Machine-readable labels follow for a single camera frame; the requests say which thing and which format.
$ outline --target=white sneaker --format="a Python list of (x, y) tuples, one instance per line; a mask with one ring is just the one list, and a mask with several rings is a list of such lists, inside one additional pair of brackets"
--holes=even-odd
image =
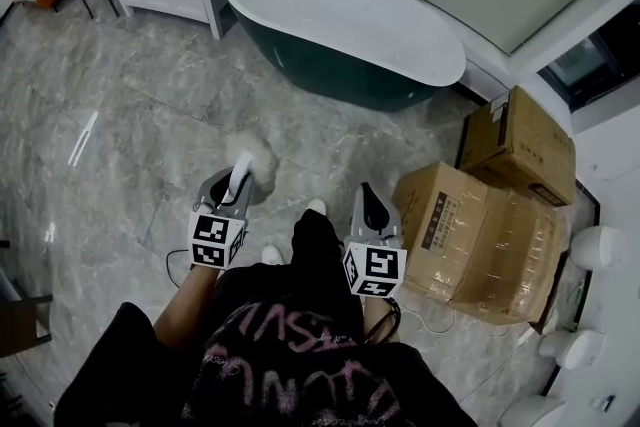
[(276, 246), (269, 244), (262, 250), (262, 263), (267, 265), (284, 265), (284, 258), (282, 258), (282, 253)]
[(307, 210), (314, 210), (322, 215), (327, 215), (327, 204), (320, 198), (313, 198), (307, 205)]

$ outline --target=bathtub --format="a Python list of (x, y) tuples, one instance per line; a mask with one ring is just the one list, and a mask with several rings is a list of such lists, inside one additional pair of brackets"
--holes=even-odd
[(418, 0), (229, 0), (261, 52), (307, 91), (380, 111), (463, 74), (462, 44)]

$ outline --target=gray tile floor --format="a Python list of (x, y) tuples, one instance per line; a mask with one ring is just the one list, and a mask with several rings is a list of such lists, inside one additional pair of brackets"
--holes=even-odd
[[(403, 173), (453, 163), (475, 105), (450, 89), (396, 114), (307, 94), (271, 67), (235, 24), (221, 41), (208, 26), (153, 12), (116, 19), (104, 0), (60, 13), (17, 7), (0, 28), (0, 260), (29, 295), (53, 293), (53, 342), (5, 358), (14, 386), (51, 421), (60, 397), (123, 301), (153, 320), (174, 288), (164, 255), (184, 246), (200, 183), (224, 166), (225, 134), (250, 129), (280, 158), (275, 192), (249, 211), (236, 265), (275, 243), (290, 256), (295, 220), (313, 197), (339, 236), (354, 187), (390, 193)], [(98, 118), (74, 167), (83, 126)], [(52, 242), (45, 232), (55, 225)], [(448, 308), (403, 291), (429, 329)], [(405, 316), (401, 335), (481, 424), (539, 392), (553, 362), (536, 355), (526, 326), (509, 331), (462, 314), (443, 335)]]

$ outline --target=black t-shirt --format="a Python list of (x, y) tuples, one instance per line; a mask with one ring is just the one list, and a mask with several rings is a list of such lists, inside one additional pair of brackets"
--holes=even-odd
[(235, 269), (187, 353), (123, 305), (55, 425), (475, 425), (415, 349), (362, 338), (340, 262)]

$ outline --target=chair leg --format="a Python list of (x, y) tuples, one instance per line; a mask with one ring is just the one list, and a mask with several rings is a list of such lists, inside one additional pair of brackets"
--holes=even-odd
[(113, 9), (113, 12), (116, 14), (118, 18), (120, 18), (120, 13), (118, 13), (116, 6), (113, 5), (113, 0), (108, 0), (108, 1), (109, 1), (109, 4), (111, 4), (111, 9)]
[(82, 0), (82, 3), (84, 4), (84, 7), (87, 8), (87, 11), (89, 11), (89, 16), (93, 20), (93, 13), (91, 12), (91, 9), (89, 9), (89, 6), (87, 5), (87, 1), (86, 0)]

